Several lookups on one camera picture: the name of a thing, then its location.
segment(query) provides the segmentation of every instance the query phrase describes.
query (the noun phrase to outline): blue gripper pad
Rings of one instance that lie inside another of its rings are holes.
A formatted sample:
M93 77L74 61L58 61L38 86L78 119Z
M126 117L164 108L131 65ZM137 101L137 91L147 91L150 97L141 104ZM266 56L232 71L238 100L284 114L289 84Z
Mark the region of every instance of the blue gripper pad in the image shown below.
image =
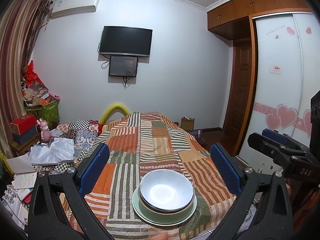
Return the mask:
M244 181L244 173L239 162L231 157L220 143L211 146L210 156L229 192L239 196Z
M279 134L279 133L274 132L272 130L264 129L262 131L262 135L273 140L273 141L276 141L277 143L280 143L283 145L287 144L287 139L282 134Z
M100 143L92 155L94 155L94 158L80 178L79 193L82 197L93 190L103 168L106 166L110 157L108 145Z

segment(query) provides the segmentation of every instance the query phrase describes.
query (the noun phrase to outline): striped bedspread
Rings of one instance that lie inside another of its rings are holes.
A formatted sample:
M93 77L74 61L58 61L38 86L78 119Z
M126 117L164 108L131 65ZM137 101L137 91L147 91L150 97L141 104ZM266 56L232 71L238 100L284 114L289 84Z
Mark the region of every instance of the striped bedspread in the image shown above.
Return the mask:
M217 226L235 197L228 192L216 167L187 132L159 113L132 113L104 126L90 148L101 142L110 159L93 191L85 196L101 224L116 239L145 239L166 231L169 239L190 239ZM198 200L193 217L179 227L155 228L141 221L132 208L132 193L149 171L170 169L186 176ZM81 231L69 206L64 204L71 226Z

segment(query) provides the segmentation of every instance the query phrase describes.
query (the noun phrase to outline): wooden floor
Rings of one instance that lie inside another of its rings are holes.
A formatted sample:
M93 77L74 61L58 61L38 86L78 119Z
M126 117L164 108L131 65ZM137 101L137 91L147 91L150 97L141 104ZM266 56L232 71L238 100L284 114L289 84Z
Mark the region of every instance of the wooden floor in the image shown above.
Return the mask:
M206 147L207 151L210 151L213 144L219 142L229 154L232 154L236 146L236 141L224 135L222 131L204 132L202 133L202 140L208 145Z

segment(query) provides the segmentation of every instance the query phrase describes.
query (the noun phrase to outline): screw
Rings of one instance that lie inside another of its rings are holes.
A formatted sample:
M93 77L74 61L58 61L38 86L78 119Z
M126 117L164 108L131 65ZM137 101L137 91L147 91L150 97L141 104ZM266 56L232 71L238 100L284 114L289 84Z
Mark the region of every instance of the screw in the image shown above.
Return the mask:
M69 167L69 168L67 168L67 172L68 173L74 173L75 172L75 168L74 167Z
M45 175L45 171L39 171L38 176L43 177Z
M282 177L282 173L281 173L280 171L276 171L276 172L275 172L275 175L276 175L277 177L279 177L279 178Z
M251 173L253 173L253 168L251 168L251 167L246 167L246 168L244 168L244 172L251 174Z

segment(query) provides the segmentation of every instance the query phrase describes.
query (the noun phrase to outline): checkered cloth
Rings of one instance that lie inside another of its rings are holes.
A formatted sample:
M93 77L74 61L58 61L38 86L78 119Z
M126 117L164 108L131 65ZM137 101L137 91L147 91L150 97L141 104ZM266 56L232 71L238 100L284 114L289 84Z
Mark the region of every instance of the checkered cloth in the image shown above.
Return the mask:
M50 175L65 172L67 168L75 166L88 155L88 150L98 137L98 128L98 121L94 120L78 119L76 122L58 125L55 137L73 139L75 142L74 161L50 166L33 165L33 167L36 171L47 171Z

